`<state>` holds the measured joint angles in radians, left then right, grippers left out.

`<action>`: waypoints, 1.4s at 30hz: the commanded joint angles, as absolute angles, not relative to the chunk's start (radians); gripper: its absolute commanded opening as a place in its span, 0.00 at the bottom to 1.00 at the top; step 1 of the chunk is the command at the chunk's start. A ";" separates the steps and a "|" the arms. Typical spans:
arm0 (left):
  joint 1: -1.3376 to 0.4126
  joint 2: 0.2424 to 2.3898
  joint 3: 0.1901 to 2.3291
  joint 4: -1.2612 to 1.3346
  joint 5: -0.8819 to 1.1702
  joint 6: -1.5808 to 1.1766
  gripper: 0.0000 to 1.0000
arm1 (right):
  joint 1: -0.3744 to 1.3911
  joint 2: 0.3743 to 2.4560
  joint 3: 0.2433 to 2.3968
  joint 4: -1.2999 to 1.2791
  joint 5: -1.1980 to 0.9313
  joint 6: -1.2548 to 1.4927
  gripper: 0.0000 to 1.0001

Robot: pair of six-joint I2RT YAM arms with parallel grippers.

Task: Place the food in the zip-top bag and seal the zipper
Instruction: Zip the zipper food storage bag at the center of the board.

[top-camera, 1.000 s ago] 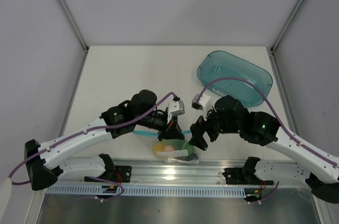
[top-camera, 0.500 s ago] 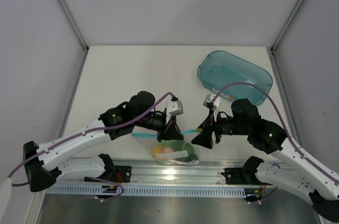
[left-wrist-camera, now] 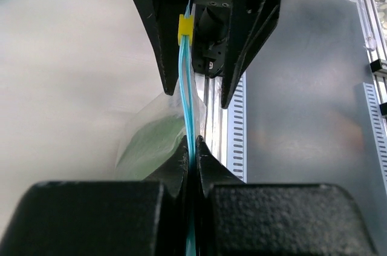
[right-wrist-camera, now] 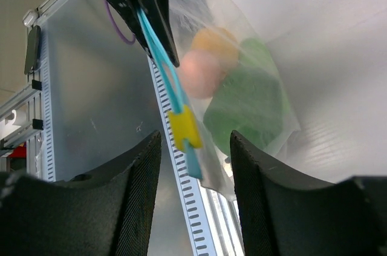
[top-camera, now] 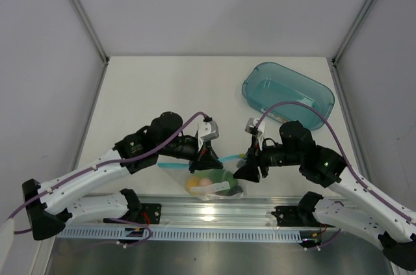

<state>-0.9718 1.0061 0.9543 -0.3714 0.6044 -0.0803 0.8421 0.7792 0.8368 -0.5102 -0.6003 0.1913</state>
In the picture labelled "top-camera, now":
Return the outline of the green toy bell pepper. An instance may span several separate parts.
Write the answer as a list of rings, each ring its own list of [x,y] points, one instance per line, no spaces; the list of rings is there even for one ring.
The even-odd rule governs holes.
[[[233,173],[227,170],[223,170],[224,174],[224,181],[229,183],[230,188],[233,188],[239,184],[238,180],[233,177]]]

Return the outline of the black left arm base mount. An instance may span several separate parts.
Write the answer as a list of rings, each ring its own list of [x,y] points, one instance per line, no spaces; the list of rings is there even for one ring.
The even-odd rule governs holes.
[[[126,201],[127,211],[123,216],[115,218],[147,225],[160,223],[160,203],[142,203],[132,189],[122,189],[120,193]]]

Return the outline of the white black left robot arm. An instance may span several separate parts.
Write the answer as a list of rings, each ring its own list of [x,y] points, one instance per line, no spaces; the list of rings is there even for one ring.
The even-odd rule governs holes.
[[[132,189],[101,197],[88,193],[157,164],[159,156],[188,161],[190,172],[223,167],[212,148],[219,137],[217,123],[204,116],[195,135],[184,135],[190,124],[174,112],[164,112],[137,132],[127,135],[84,168],[46,182],[29,179],[22,185],[30,231],[36,241],[59,234],[79,222],[136,222],[142,204]]]

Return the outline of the clear zip bag teal zipper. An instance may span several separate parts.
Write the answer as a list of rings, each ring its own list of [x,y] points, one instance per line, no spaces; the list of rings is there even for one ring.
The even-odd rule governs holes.
[[[237,169],[244,164],[246,160],[245,154],[230,155],[227,157],[220,158],[220,161],[223,163],[224,167],[222,170],[227,170],[233,174]],[[177,181],[185,189],[185,183],[187,179],[191,176],[197,176],[199,179],[207,177],[211,170],[195,171],[191,174],[188,170],[188,164],[185,163],[157,163],[157,166],[163,169],[170,177]],[[193,193],[189,193],[191,196],[197,197],[202,201],[211,201],[211,200],[238,200],[245,197],[244,184],[238,180],[239,184],[237,186],[242,187],[244,195],[241,198],[220,198],[215,195],[216,192],[221,190],[230,189],[229,183],[227,181],[221,183],[213,183],[212,185],[206,187],[192,187]]]

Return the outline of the yellow toy lemon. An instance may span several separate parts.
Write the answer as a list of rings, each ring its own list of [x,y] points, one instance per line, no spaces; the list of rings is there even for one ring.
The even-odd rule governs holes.
[[[192,187],[198,187],[199,186],[200,179],[197,176],[191,176],[187,179],[185,183],[185,189],[189,193],[193,193]]]

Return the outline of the pink toy egg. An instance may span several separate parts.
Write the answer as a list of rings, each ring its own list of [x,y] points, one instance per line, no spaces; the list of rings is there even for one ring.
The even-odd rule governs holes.
[[[206,186],[209,186],[209,185],[212,185],[212,184],[213,184],[213,182],[207,177],[201,178],[199,183],[198,183],[198,185],[200,187],[206,187]]]

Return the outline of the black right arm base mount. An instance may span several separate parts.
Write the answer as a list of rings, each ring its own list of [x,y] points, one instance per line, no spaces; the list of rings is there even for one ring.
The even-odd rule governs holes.
[[[319,201],[324,197],[315,192],[307,192],[297,205],[275,206],[271,215],[279,227],[310,227],[319,228],[324,224],[319,222],[313,213]]]

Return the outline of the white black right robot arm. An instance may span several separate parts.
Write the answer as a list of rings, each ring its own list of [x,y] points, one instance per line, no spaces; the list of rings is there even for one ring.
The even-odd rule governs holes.
[[[316,221],[337,227],[373,244],[396,266],[415,270],[414,211],[358,174],[342,155],[316,144],[310,130],[298,121],[283,124],[279,129],[281,142],[271,146],[260,120],[249,119],[245,130],[252,136],[251,144],[234,178],[258,183],[271,167],[298,166],[308,181],[359,207],[359,211],[345,209],[320,194],[307,192],[296,210],[302,224]]]

